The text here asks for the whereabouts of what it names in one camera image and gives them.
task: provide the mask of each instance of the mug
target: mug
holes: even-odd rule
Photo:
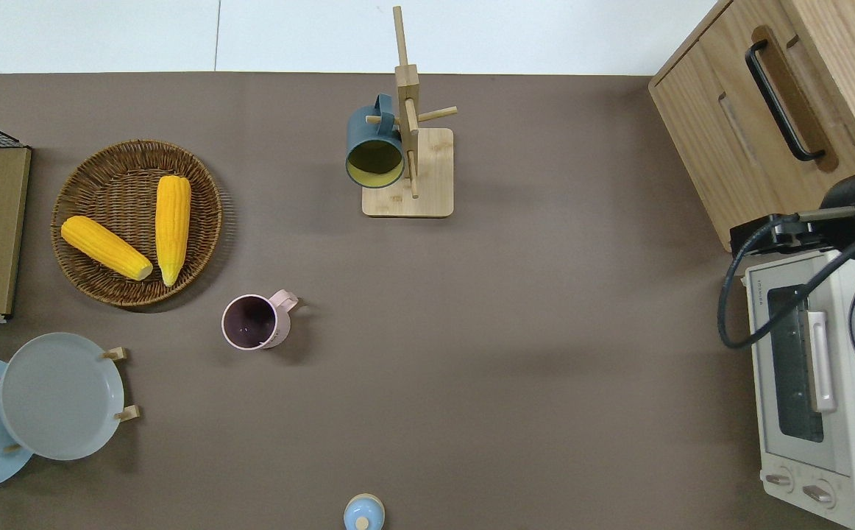
[[[243,294],[226,306],[221,332],[239,350],[273,348],[290,333],[290,310],[297,302],[299,298],[284,289],[270,298]]]
[[[367,116],[380,116],[377,124]],[[364,188],[394,184],[405,171],[401,133],[394,125],[391,96],[378,94],[374,105],[361,107],[350,116],[346,134],[346,172]]]

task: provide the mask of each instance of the small blue lid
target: small blue lid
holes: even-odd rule
[[[369,493],[352,498],[343,515],[346,530],[381,530],[385,524],[385,507]]]

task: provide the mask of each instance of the black drawer handle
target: black drawer handle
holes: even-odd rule
[[[781,130],[781,135],[784,136],[784,141],[787,142],[787,148],[791,154],[804,162],[817,160],[826,154],[826,151],[820,149],[811,153],[801,144],[801,140],[797,138],[797,133],[794,132],[794,125],[791,125],[790,119],[784,113],[781,107],[781,101],[778,100],[777,93],[774,93],[774,88],[767,81],[767,75],[764,75],[764,69],[761,68],[761,63],[758,61],[759,50],[767,48],[767,39],[758,40],[752,47],[745,52],[745,63],[748,64],[748,70],[751,71],[751,77],[754,78],[754,84],[757,84],[758,90],[761,91],[761,97],[764,97],[764,103],[767,103],[768,110],[771,111],[771,116],[774,117],[774,123],[777,123],[778,129]]]

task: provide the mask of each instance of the oven door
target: oven door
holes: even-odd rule
[[[829,260],[785,261],[753,272],[753,329],[790,301]],[[849,355],[842,304],[827,281],[754,346],[762,442],[772,455],[850,476],[841,356]]]

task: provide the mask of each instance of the black cable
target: black cable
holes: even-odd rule
[[[741,246],[741,249],[738,250],[737,255],[734,256],[734,259],[731,261],[731,265],[725,274],[725,279],[723,281],[723,286],[721,286],[721,292],[719,295],[719,314],[717,315],[717,325],[719,325],[719,337],[723,340],[723,345],[726,345],[729,348],[745,348],[747,346],[754,345],[755,342],[763,339],[764,336],[768,335],[771,329],[774,329],[774,326],[777,325],[778,322],[786,317],[788,313],[797,308],[801,302],[806,300],[807,296],[809,296],[814,289],[816,289],[827,278],[830,278],[830,275],[834,274],[834,272],[837,271],[837,269],[839,269],[845,262],[855,256],[854,241],[851,245],[845,248],[840,255],[832,259],[822,269],[820,269],[813,278],[810,278],[810,281],[804,284],[803,288],[798,289],[797,294],[790,299],[787,304],[782,305],[774,316],[767,321],[767,323],[762,325],[761,328],[758,328],[758,330],[753,334],[748,335],[747,339],[737,340],[737,342],[736,340],[729,339],[728,332],[725,330],[725,310],[728,305],[728,293],[729,289],[731,289],[731,281],[734,279],[734,273],[738,270],[738,265],[740,265],[746,252],[751,250],[751,246],[756,244],[758,239],[767,235],[767,233],[773,230],[775,226],[781,225],[784,222],[797,222],[798,220],[800,220],[800,215],[791,214],[768,222],[751,234],[751,237],[745,241]]]

